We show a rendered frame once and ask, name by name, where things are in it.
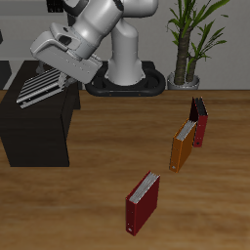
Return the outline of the dark red book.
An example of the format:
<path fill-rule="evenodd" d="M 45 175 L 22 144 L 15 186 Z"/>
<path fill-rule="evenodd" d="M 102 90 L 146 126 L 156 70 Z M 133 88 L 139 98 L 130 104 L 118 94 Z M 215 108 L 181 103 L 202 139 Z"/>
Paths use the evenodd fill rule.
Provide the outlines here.
<path fill-rule="evenodd" d="M 136 235 L 157 207 L 160 176 L 148 171 L 126 197 L 126 231 Z"/>

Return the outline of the green pot plant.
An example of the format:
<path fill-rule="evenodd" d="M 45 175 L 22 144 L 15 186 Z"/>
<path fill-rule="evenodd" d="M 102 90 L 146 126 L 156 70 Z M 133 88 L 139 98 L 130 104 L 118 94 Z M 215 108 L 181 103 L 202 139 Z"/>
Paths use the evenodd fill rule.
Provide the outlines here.
<path fill-rule="evenodd" d="M 213 47 L 225 44 L 226 40 L 220 40 L 223 35 L 223 28 L 218 29 L 211 37 L 208 37 L 214 21 L 199 24 L 208 18 L 219 8 L 225 6 L 229 0 L 218 0 L 211 4 L 208 2 L 199 10 L 195 10 L 196 0 L 178 0 L 178 12 L 171 9 L 174 15 L 166 25 L 172 23 L 177 30 L 172 30 L 175 38 L 173 43 L 178 47 L 175 71 L 167 77 L 167 88 L 169 90 L 197 90 L 199 77 L 195 76 L 196 63 L 209 59 L 206 53 Z"/>

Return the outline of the dark brown desk caddy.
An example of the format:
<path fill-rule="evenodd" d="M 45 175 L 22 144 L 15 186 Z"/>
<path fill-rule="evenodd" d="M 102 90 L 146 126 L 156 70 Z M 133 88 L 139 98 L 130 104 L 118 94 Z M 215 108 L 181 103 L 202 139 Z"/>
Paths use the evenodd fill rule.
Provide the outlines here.
<path fill-rule="evenodd" d="M 26 108 L 16 103 L 38 63 L 24 61 L 0 103 L 0 138 L 12 167 L 67 167 L 66 138 L 72 112 L 80 108 L 78 84 Z"/>

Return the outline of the red and black book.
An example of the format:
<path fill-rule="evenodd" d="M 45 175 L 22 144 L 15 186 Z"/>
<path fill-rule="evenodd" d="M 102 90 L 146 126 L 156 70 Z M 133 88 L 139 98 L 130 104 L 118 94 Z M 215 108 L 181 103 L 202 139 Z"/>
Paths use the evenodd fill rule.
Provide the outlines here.
<path fill-rule="evenodd" d="M 194 147 L 202 147 L 205 129 L 207 125 L 208 113 L 202 98 L 192 99 L 189 120 L 196 123 L 193 138 Z"/>

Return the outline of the flat black base plate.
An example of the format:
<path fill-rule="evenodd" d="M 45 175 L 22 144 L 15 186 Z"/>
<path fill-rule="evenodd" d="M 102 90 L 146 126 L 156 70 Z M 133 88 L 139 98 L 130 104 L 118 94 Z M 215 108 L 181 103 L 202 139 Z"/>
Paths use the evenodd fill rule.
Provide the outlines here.
<path fill-rule="evenodd" d="M 104 61 L 93 80 L 85 85 L 86 91 L 96 97 L 154 97 L 160 95 L 166 87 L 165 77 L 155 69 L 151 61 L 142 61 L 146 75 L 139 83 L 132 86 L 119 86 L 111 83 L 104 76 L 108 62 Z"/>

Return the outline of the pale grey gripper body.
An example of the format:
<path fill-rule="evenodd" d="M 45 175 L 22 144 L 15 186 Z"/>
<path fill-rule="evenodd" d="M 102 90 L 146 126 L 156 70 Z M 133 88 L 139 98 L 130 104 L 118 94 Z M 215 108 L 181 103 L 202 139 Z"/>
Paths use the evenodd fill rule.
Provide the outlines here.
<path fill-rule="evenodd" d="M 79 61 L 68 53 L 66 46 L 57 41 L 50 31 L 44 31 L 38 36 L 32 43 L 30 52 L 35 59 L 84 84 L 90 83 L 103 65 L 96 55 Z"/>

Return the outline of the orange book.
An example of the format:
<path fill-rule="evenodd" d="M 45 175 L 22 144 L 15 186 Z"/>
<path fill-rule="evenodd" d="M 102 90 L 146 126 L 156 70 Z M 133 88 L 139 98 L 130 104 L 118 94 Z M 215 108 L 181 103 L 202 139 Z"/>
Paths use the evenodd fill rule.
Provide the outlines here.
<path fill-rule="evenodd" d="M 169 169 L 178 173 L 188 159 L 196 130 L 196 122 L 186 120 L 173 137 Z"/>

